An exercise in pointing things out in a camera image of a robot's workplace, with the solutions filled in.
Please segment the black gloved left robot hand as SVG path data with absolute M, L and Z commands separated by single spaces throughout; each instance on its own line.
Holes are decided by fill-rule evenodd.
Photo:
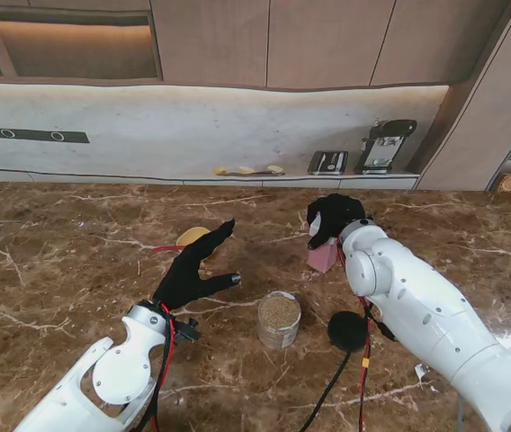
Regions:
M 231 236 L 235 223 L 234 219 L 228 220 L 187 245 L 174 259 L 157 287 L 152 302 L 167 307 L 169 311 L 177 310 L 189 302 L 240 284 L 240 274 L 221 274 L 208 279 L 201 279 L 199 275 L 202 261 Z

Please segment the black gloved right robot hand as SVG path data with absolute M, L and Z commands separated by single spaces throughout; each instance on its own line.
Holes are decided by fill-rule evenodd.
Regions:
M 311 225 L 317 216 L 320 217 L 319 228 L 308 242 L 309 250 L 315 250 L 331 238 L 337 238 L 348 224 L 364 219 L 366 213 L 359 200 L 332 193 L 318 198 L 308 206 L 307 223 Z

